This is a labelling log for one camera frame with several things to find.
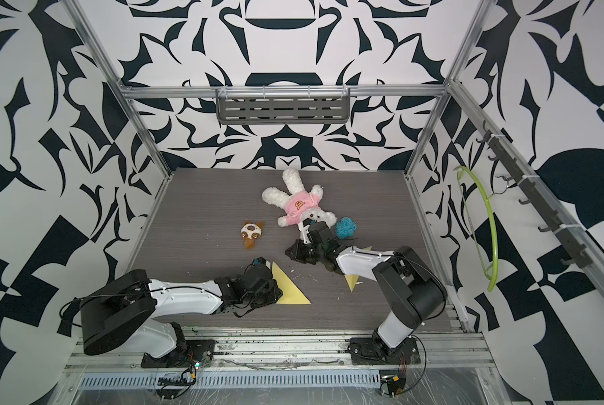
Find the yellow square paper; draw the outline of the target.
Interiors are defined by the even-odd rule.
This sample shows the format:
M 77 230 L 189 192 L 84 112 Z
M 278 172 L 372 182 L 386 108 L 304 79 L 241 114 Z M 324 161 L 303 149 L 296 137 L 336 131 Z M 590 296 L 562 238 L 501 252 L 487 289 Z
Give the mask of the yellow square paper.
M 348 251 L 341 256 L 340 266 L 351 291 L 354 291 L 360 278 L 374 279 L 371 261 L 368 255 L 364 255 L 364 251 Z

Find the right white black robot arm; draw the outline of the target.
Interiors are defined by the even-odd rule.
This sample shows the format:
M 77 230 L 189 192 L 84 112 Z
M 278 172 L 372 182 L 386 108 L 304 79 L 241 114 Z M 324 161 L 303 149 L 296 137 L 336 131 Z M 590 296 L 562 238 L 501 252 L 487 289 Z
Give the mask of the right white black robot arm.
M 285 254 L 291 260 L 322 264 L 332 273 L 376 282 L 391 311 L 374 331 L 369 346 L 380 357 L 393 353 L 448 300 L 445 286 L 408 246 L 371 251 L 337 239 L 324 222 L 310 223 Z

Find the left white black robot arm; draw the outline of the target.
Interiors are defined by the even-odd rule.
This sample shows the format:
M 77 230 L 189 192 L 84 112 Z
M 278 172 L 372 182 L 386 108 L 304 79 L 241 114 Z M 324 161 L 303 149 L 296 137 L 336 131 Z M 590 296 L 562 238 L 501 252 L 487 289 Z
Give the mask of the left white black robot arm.
M 282 297 L 264 258 L 244 273 L 202 283 L 161 281 L 136 269 L 80 300 L 84 353 L 143 353 L 154 359 L 181 354 L 186 347 L 182 327 L 162 317 L 227 312 L 241 317 L 242 310 L 250 313 Z

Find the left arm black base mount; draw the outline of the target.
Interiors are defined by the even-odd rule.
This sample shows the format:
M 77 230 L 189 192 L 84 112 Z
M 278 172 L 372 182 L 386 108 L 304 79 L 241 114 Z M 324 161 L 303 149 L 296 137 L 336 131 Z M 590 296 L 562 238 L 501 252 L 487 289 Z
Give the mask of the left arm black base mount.
M 213 339 L 186 340 L 180 324 L 171 322 L 170 326 L 175 332 L 175 348 L 160 358 L 144 354 L 141 367 L 143 369 L 160 369 L 209 366 L 213 360 L 216 341 Z

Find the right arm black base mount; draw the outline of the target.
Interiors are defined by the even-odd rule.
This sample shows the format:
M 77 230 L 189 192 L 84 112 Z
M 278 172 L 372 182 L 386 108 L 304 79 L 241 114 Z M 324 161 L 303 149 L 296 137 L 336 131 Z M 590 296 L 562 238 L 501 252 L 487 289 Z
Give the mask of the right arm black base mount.
M 347 352 L 357 366 L 410 366 L 423 362 L 418 342 L 412 337 L 407 337 L 398 347 L 390 349 L 376 332 L 372 337 L 352 337 Z

